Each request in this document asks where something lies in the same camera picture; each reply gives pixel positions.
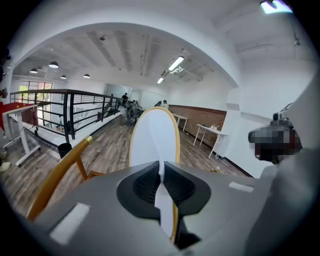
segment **black trash can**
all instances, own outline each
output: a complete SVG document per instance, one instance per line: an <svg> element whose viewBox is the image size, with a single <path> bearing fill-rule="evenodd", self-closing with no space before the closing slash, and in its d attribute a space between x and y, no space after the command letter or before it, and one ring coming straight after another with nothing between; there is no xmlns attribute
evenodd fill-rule
<svg viewBox="0 0 320 256"><path fill-rule="evenodd" d="M61 159L68 154L68 152L72 149L72 146L70 143L62 143L58 146L58 152L61 157Z"/></svg>

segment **brick wall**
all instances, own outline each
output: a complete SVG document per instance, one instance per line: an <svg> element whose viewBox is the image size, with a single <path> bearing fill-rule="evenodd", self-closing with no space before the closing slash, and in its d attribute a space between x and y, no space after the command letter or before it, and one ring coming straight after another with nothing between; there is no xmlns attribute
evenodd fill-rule
<svg viewBox="0 0 320 256"><path fill-rule="evenodd" d="M169 105L169 110L177 115L188 118L186 123L185 131L194 136L197 135L198 126L219 126L218 130L221 131L221 128L224 124L226 118L226 111L203 108L203 107L194 107L194 106L180 106L180 105ZM184 120L180 120L179 127L183 129L185 125ZM202 138L203 133L198 135L198 138ZM217 135L213 133L207 133L203 141L209 146L213 147L217 139Z"/></svg>

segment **black metal railing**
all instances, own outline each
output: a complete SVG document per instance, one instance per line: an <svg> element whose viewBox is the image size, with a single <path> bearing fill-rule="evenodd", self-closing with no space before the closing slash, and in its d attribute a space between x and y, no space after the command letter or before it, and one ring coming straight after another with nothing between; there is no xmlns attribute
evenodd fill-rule
<svg viewBox="0 0 320 256"><path fill-rule="evenodd" d="M75 140L77 131L98 121L102 122L104 118L109 117L111 115L115 115L117 112L119 112L117 107L117 100L120 100L120 98L114 97L113 94L111 96L107 96L98 93L91 93L88 91L71 89L24 90L10 93L11 103L22 102L37 105L37 110L41 111L42 113L41 116L38 116L38 119L42 121L43 125L39 123L39 127L47 131L53 132L55 134L65 136L65 141L67 143L70 142L69 135L71 135L71 138ZM95 104L102 104L102 106L96 107L96 105L93 108L82 109L81 111L74 112L74 108L80 108L82 104L92 104L92 106ZM50 105L49 110L45 109L45 107L48 105ZM53 105L62 106L62 113L52 111ZM83 114L92 110L99 109L101 109L101 112L97 112L96 114L85 116L81 119L74 121L74 116L76 114ZM50 120L45 119L45 113L50 114ZM58 116L59 119L62 118L63 124L62 121L61 123L60 121L52 121L51 115ZM78 124L89 118L94 118L95 116L97 116L97 118L93 121L90 121L89 123L80 125L78 128L75 128L75 124Z"/></svg>

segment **wooden armrest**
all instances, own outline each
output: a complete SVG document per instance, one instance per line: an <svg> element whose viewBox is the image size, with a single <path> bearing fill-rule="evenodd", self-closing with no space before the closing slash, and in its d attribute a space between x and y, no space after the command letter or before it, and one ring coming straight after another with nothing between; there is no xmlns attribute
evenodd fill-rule
<svg viewBox="0 0 320 256"><path fill-rule="evenodd" d="M89 144L91 144L91 142L91 136L84 138L73 149L71 149L71 151L64 156L64 158L62 158L58 165L52 170L40 189L37 191L35 200L27 214L27 218L29 220L34 220L44 210L59 182L62 180L67 170L75 161L80 169L83 179L87 179L87 174L81 161L81 153Z"/></svg>

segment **white ceiling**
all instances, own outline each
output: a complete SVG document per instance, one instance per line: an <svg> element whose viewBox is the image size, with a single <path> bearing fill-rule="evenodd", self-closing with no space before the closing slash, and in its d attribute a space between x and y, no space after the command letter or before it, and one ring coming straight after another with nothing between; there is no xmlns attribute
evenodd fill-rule
<svg viewBox="0 0 320 256"><path fill-rule="evenodd" d="M39 68L40 71L33 76L59 79L61 75L70 77L81 68L106 67L139 74L156 84L163 71L180 55L185 57L180 66L187 72L169 74L165 78L166 83L199 81L213 71L207 63L201 62L185 46L169 37L163 39L132 30L96 30L48 44L18 65L14 74L32 76L29 71ZM48 67L52 61L58 62L59 69Z"/></svg>
<svg viewBox="0 0 320 256"><path fill-rule="evenodd" d="M299 23L289 14L265 14L260 0L184 0L199 9L235 46L242 61L261 59L317 60L313 45ZM295 36L300 41L296 46ZM184 71L169 74L166 84L199 81L212 72L190 49L174 40L132 30L94 30L65 37L48 44L24 60L14 74L29 75L32 68L44 68L36 76L58 79L72 76L78 69L106 67L139 74L156 83L161 74L179 56ZM51 61L59 69L48 68Z"/></svg>

